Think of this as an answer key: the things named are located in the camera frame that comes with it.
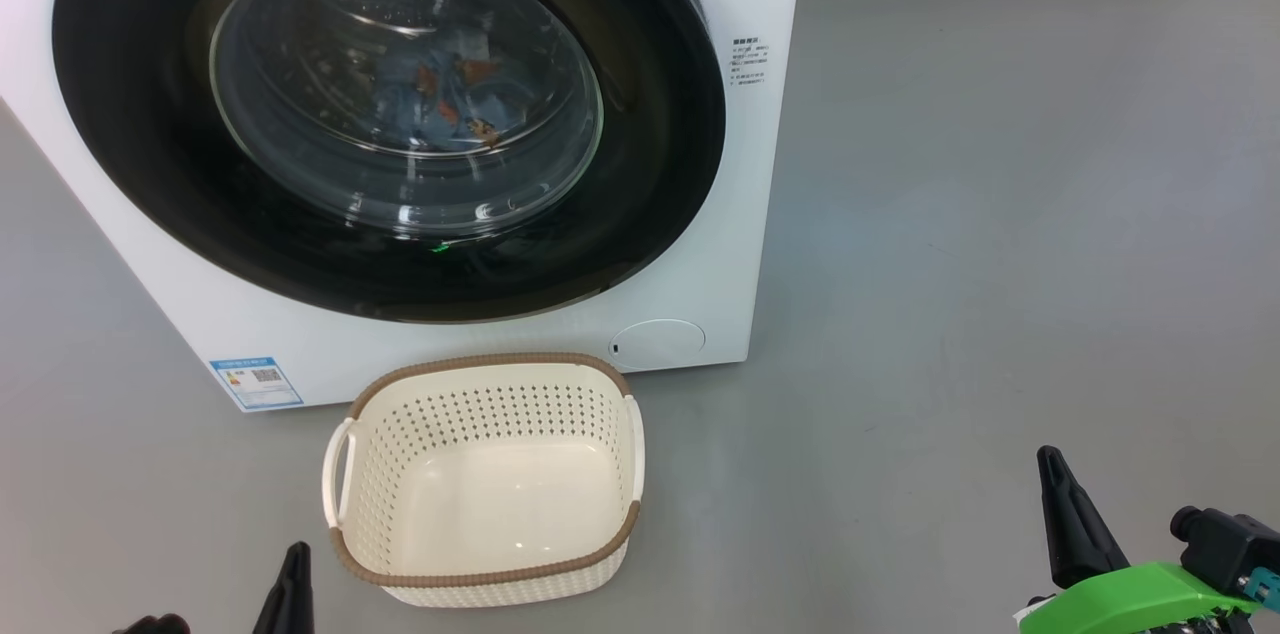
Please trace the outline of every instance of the epoxy floor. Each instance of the epoxy floor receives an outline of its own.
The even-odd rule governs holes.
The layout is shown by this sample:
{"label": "epoxy floor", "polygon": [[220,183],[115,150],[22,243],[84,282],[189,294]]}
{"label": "epoxy floor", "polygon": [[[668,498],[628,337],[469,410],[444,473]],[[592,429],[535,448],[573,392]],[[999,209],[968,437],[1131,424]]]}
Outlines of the epoxy floor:
{"label": "epoxy floor", "polygon": [[[593,594],[420,611],[329,552],[343,410],[243,416],[0,118],[0,629],[1011,631],[1034,452],[1130,560],[1280,526],[1280,0],[800,0],[751,360],[635,378],[648,485]],[[1280,631],[1276,619],[1261,631]]]}

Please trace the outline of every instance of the laundry basket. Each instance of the laundry basket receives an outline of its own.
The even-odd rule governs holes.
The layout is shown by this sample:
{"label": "laundry basket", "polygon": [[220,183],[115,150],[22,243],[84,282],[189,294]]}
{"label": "laundry basket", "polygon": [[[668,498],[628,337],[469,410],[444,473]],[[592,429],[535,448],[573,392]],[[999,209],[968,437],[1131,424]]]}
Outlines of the laundry basket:
{"label": "laundry basket", "polygon": [[338,558],[428,607],[600,587],[626,556],[643,489],[640,410],[617,370],[581,355],[392,371],[351,406],[324,459]]}

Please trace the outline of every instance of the white washing machine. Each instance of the white washing machine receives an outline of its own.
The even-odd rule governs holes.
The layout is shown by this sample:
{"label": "white washing machine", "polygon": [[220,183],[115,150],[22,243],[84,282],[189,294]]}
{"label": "white washing machine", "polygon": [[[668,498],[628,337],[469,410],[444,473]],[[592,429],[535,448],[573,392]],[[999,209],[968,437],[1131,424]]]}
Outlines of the white washing machine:
{"label": "white washing machine", "polygon": [[795,0],[0,0],[0,96],[243,410],[748,354]]}

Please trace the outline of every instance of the instruction label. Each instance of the instruction label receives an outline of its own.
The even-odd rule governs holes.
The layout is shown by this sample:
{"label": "instruction label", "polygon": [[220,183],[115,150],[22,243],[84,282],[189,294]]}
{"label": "instruction label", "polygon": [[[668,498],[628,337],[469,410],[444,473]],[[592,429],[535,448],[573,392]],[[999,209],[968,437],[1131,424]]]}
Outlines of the instruction label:
{"label": "instruction label", "polygon": [[280,371],[280,365],[269,356],[224,359],[210,361],[209,365],[243,410],[282,409],[302,403],[302,397],[293,389],[284,371]]}
{"label": "instruction label", "polygon": [[728,86],[746,87],[764,82],[769,45],[762,42],[760,37],[744,37],[733,40],[730,51]]}

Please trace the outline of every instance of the clothes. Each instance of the clothes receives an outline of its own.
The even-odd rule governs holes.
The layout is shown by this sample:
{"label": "clothes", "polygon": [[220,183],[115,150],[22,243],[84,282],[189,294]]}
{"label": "clothes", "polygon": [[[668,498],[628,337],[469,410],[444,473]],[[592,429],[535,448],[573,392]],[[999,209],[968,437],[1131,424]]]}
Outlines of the clothes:
{"label": "clothes", "polygon": [[484,32],[435,32],[380,56],[371,129],[412,151],[492,149],[518,132],[536,95],[524,67],[489,56]]}

